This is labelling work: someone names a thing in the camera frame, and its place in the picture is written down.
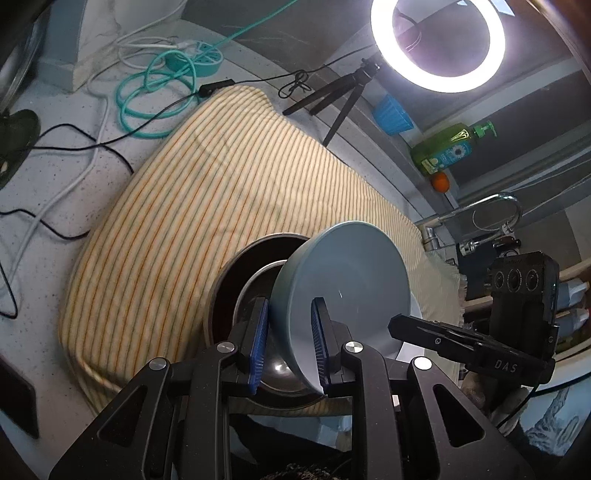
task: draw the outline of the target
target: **speckled countertop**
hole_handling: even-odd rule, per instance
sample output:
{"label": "speckled countertop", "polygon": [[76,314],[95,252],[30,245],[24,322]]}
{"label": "speckled countertop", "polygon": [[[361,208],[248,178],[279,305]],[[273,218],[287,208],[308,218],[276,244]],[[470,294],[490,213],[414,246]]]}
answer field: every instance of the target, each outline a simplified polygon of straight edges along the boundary
{"label": "speckled countertop", "polygon": [[[95,88],[112,92],[117,82],[128,73],[124,67],[114,67],[100,77]],[[216,76],[208,80],[226,77],[235,80],[253,78],[246,70],[225,61]],[[288,105],[289,100],[279,100],[272,86],[266,83],[257,86],[267,93],[278,111]],[[184,95],[181,88],[171,87],[149,98],[139,98],[136,106],[143,111],[157,112],[179,95]],[[39,115],[42,131],[58,123],[71,122],[96,135],[104,103],[90,96],[85,88],[66,93],[34,80],[12,111],[23,108],[30,108]],[[309,117],[306,112],[297,112],[290,119],[316,138],[323,138],[328,130],[324,123]],[[162,121],[158,128],[169,128],[178,121],[179,117]],[[104,139],[120,134],[116,112],[112,110]],[[78,133],[63,128],[47,135],[43,144],[73,146],[88,142]],[[156,140],[125,139],[112,146],[137,170],[158,144],[160,141]],[[396,188],[341,137],[335,137],[330,149],[389,201],[403,212],[409,212],[408,203]],[[32,152],[6,188],[0,190],[0,209],[21,207],[38,212],[46,201],[80,174],[90,155],[89,152]],[[92,228],[128,182],[129,173],[121,162],[109,152],[102,151],[94,170],[47,214],[45,220],[65,235],[82,233]],[[21,215],[0,219],[0,261],[6,270],[11,268],[11,260],[29,222]],[[19,317],[17,320],[0,320],[0,354],[35,386],[41,437],[32,440],[2,413],[0,424],[41,479],[48,477],[59,457],[93,419],[93,413],[70,377],[57,341],[60,302],[83,242],[61,241],[40,226],[13,283],[20,305]],[[0,297],[0,307],[9,310],[7,295]]]}

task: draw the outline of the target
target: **blue gripper pad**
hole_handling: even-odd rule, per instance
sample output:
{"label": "blue gripper pad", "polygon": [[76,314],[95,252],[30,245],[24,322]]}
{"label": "blue gripper pad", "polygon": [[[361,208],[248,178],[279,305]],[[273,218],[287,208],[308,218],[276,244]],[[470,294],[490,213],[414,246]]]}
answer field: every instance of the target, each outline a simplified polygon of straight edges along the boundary
{"label": "blue gripper pad", "polygon": [[316,364],[318,365],[318,378],[322,388],[329,385],[329,364],[328,353],[326,351],[326,341],[324,332],[320,323],[320,316],[316,301],[312,300],[311,307],[312,335],[314,336],[314,350],[316,351]]}
{"label": "blue gripper pad", "polygon": [[251,395],[256,393],[256,389],[261,382],[262,366],[265,362],[265,347],[267,345],[267,332],[269,321],[269,300],[265,299],[265,303],[261,309],[256,327],[254,341],[252,343],[252,352],[250,358],[250,375],[248,377],[248,388]]}

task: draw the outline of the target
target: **chrome faucet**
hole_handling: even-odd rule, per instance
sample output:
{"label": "chrome faucet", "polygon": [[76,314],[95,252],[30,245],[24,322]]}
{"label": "chrome faucet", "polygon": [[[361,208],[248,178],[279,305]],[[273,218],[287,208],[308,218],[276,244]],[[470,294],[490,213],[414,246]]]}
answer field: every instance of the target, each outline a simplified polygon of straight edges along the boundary
{"label": "chrome faucet", "polygon": [[446,213],[445,215],[441,215],[441,216],[433,215],[431,217],[425,218],[424,220],[421,220],[420,222],[415,223],[415,225],[418,227],[419,231],[421,232],[421,236],[423,237],[423,247],[425,249],[425,252],[430,252],[433,250],[439,250],[441,248],[445,248],[445,247],[441,246],[441,244],[439,243],[439,239],[436,237],[436,234],[435,234],[436,228],[442,226],[447,220],[455,217],[456,215],[458,215],[462,212],[473,209],[474,207],[477,207],[479,205],[484,205],[485,203],[493,202],[494,200],[507,200],[509,202],[513,202],[515,204],[515,208],[517,210],[515,212],[515,215],[509,221],[503,223],[503,225],[501,225],[501,227],[497,231],[495,231],[491,235],[487,236],[486,238],[483,238],[481,240],[468,240],[466,242],[461,243],[459,245],[460,253],[463,256],[469,255],[474,250],[476,250],[476,248],[481,246],[482,244],[485,244],[487,242],[490,242],[492,240],[500,238],[504,235],[509,235],[509,234],[513,233],[513,231],[514,231],[513,228],[515,227],[515,225],[517,225],[517,222],[519,222],[519,220],[521,219],[521,215],[522,215],[521,204],[515,196],[513,196],[509,193],[505,193],[505,192],[495,193],[494,195],[490,195],[486,198],[478,200],[477,202],[471,203],[470,205],[466,205],[464,207],[459,207],[452,212]]}

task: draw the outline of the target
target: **green pump bottle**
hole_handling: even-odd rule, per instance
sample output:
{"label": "green pump bottle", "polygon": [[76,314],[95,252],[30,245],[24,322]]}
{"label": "green pump bottle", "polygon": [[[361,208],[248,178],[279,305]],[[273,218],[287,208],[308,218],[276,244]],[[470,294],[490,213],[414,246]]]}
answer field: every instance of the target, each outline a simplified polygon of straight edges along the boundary
{"label": "green pump bottle", "polygon": [[491,121],[472,127],[455,124],[423,140],[411,149],[410,154],[414,164],[427,177],[470,155],[487,130],[496,137]]}

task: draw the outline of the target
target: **striped towel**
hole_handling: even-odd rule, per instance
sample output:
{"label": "striped towel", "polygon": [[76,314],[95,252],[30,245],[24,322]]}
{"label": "striped towel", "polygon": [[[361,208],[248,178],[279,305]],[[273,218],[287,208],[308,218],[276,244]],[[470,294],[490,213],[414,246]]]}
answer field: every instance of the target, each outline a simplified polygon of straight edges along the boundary
{"label": "striped towel", "polygon": [[243,247],[344,220],[394,241],[426,319],[459,322],[459,275],[425,255],[408,218],[260,90],[219,92],[133,176],[74,267],[59,339],[91,406],[103,409],[151,358],[195,354],[212,284]]}

